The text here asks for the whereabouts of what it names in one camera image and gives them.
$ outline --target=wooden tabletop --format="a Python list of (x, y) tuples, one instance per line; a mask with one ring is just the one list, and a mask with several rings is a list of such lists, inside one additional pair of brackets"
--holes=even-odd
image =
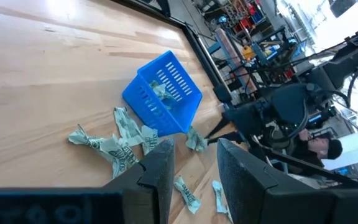
[[(118, 133), (112, 110), (136, 71), (172, 50), (203, 93), (193, 126), (207, 134), (220, 102), (180, 29), (103, 0), (0, 0), (0, 187), (100, 187), (111, 164), (67, 136)], [(139, 123), (137, 116), (130, 115)], [(176, 140), (176, 176), (201, 199), (196, 215), (174, 191), (170, 223), (225, 223), (216, 214), (216, 146), (198, 154)], [(142, 158), (140, 148), (133, 148)]]

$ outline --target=blue basket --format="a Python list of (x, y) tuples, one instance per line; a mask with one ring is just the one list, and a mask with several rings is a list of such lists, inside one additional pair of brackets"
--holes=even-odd
[[(162, 102), (150, 87), (153, 81), (165, 83), (175, 100)], [(122, 97), (143, 123), (157, 129), (162, 137), (187, 133), (203, 96), (175, 55), (168, 51), (138, 69)]]

